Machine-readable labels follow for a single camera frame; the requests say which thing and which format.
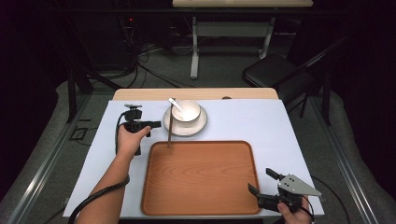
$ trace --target wooden table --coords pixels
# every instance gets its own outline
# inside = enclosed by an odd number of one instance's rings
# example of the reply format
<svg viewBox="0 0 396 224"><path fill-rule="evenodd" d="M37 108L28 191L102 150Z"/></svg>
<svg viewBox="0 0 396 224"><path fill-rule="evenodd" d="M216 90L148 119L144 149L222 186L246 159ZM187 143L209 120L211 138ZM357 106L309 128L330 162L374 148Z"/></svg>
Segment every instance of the wooden table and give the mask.
<svg viewBox="0 0 396 224"><path fill-rule="evenodd" d="M215 100L233 99L278 99L272 88L194 88L194 89L120 89L113 100L167 100L172 95L177 99Z"/></svg>

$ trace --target white saucer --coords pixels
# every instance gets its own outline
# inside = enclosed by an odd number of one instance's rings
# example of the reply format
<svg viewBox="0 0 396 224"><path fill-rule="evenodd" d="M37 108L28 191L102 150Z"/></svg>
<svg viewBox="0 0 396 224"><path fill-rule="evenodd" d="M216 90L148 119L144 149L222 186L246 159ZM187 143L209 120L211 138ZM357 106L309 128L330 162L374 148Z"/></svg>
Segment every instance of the white saucer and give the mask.
<svg viewBox="0 0 396 224"><path fill-rule="evenodd" d="M167 130L169 130L169 121L170 121L170 107L165 111L165 114L163 115L163 126ZM207 113L206 111L201 107L201 115L189 122L185 121L180 121L177 119L173 119L173 126L172 126L172 133L180 136L189 136L193 135L195 133L200 132L207 123Z"/></svg>

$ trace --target spoon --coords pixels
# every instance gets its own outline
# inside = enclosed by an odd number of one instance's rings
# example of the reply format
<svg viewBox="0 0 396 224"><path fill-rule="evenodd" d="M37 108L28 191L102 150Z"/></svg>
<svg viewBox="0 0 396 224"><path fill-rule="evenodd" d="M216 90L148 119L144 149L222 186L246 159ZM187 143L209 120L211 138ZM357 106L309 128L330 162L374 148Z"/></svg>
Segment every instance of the spoon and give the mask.
<svg viewBox="0 0 396 224"><path fill-rule="evenodd" d="M173 98L169 98L168 101L169 101L172 105L174 105L174 106L177 108L177 110L178 110L181 114L183 114L184 109L181 108L181 106L180 106Z"/></svg>

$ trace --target tray rim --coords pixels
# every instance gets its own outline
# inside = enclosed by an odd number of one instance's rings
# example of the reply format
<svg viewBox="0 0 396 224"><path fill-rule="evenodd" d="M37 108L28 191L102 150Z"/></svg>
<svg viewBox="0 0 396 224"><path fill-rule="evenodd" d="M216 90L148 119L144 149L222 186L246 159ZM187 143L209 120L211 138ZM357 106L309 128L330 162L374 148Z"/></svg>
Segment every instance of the tray rim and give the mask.
<svg viewBox="0 0 396 224"><path fill-rule="evenodd" d="M256 188L260 188L260 181L257 175L257 169L256 169L256 163L254 160L254 156L253 156L253 149L251 147L251 144L245 140L204 140L204 141L172 141L171 144L206 144L206 143L215 143L215 144L221 144L221 143L239 143L239 144L245 144L248 146L248 151L249 151L249 157L252 160L252 168L254 171L254 176L255 176L255 181L256 183L253 183L255 185ZM253 213L234 213L234 214L214 214L214 215L182 215L182 214L174 214L174 215L153 215L150 213L147 213L147 211L144 209L144 197L146 195L146 185L148 182L148 175L149 175L149 161L151 158L151 154L152 154L152 149L157 146L157 145L167 145L168 142L167 141L158 141L155 142L154 144L151 145L150 147L150 151L148 154L148 162L147 162L147 167L146 167L146 174L145 174L145 180L144 180L144 185L143 185L143 192L142 192L142 197L140 200L140 210L141 212L148 217L222 217L222 216L249 216L249 215L258 215L260 213L260 211L262 210L262 208L260 208L259 206L257 207L257 209L253 212Z"/></svg>

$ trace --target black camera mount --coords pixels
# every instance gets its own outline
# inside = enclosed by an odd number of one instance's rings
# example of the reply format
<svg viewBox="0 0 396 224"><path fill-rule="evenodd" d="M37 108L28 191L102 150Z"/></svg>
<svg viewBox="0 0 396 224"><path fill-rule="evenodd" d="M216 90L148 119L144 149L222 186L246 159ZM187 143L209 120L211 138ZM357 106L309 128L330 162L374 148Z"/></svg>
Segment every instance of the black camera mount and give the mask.
<svg viewBox="0 0 396 224"><path fill-rule="evenodd" d="M151 129L153 128L160 128L161 122L160 121L142 121L140 120L142 118L142 111L137 109L138 107L142 107L142 105L125 105L126 107L129 108L128 111L123 112L120 115L119 121L117 123L117 131L116 131L116 142L118 138L118 133L119 133L119 127L120 127L120 119L122 116L125 117L125 122L123 122L121 125L125 127L125 129L130 132L130 133L137 133L140 130L144 129L145 127L149 126ZM141 155L141 150L140 146L139 149L135 153L136 156Z"/></svg>

